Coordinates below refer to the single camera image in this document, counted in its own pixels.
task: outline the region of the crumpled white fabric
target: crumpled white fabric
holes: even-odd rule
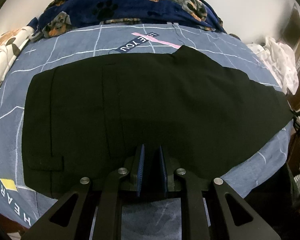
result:
[[[247,44],[271,72],[282,91],[287,94],[288,89],[293,95],[299,86],[294,51],[283,43],[277,43],[274,38],[266,37],[266,45]]]

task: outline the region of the dark clothing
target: dark clothing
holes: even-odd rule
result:
[[[282,92],[186,46],[173,54],[87,58],[33,77],[22,133],[24,180],[57,198],[81,177],[105,178],[142,143],[165,144],[182,168],[213,179],[291,119]]]

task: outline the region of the silver screw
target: silver screw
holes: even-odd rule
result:
[[[213,182],[214,182],[215,184],[217,184],[217,185],[221,185],[221,184],[223,183],[223,179],[221,179],[221,178],[215,178],[215,179],[213,180]]]
[[[183,169],[183,168],[179,168],[179,169],[177,169],[177,173],[178,173],[179,175],[184,175],[184,174],[186,174],[186,170]]]
[[[89,181],[90,181],[90,179],[88,177],[83,177],[82,179],[80,179],[81,184],[88,184]]]
[[[120,168],[118,169],[119,174],[126,174],[128,170],[126,168]]]

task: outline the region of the grid patterned sheet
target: grid patterned sheet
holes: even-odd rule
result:
[[[142,37],[146,34],[153,36],[151,41]],[[242,70],[251,80],[281,90],[257,56],[238,39],[225,33],[177,24],[99,25],[29,43],[0,89],[0,213],[29,227],[55,203],[55,200],[29,189],[23,178],[21,134],[24,105],[28,86],[35,74],[93,56],[119,52],[173,53],[181,45],[197,49],[224,67]],[[222,178],[245,197],[285,163],[291,127],[290,122],[255,155]],[[123,209],[122,239],[163,237],[181,239],[179,200]]]

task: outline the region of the pink stripe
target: pink stripe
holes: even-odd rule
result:
[[[161,43],[161,44],[164,44],[164,45],[169,45],[175,49],[179,49],[181,46],[179,45],[176,45],[176,44],[173,44],[173,43],[170,43],[170,42],[166,42],[166,41],[159,41],[157,40],[156,38],[154,37],[151,37],[151,36],[147,36],[147,35],[143,35],[143,34],[140,34],[140,33],[132,33],[133,35],[136,35],[136,36],[141,36],[149,41],[153,41],[153,42],[157,42],[157,43]]]

